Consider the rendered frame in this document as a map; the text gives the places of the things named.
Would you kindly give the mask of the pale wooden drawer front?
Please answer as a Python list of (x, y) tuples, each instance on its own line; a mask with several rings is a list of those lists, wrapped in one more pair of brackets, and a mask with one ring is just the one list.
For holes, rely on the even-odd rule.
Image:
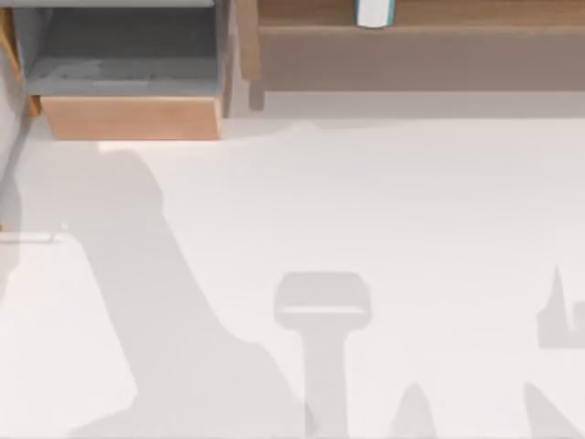
[(185, 96), (43, 96), (41, 106), (59, 140), (218, 140), (220, 98)]

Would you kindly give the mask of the wooden open shelf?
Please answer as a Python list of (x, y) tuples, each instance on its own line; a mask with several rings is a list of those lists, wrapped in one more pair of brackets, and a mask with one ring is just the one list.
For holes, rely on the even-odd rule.
[(585, 0), (234, 0), (250, 105), (275, 92), (585, 91)]

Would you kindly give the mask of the white and teal book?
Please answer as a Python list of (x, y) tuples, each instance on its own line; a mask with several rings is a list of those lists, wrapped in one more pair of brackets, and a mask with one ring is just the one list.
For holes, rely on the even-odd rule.
[(363, 28), (390, 27), (394, 22), (396, 0), (355, 0), (356, 25)]

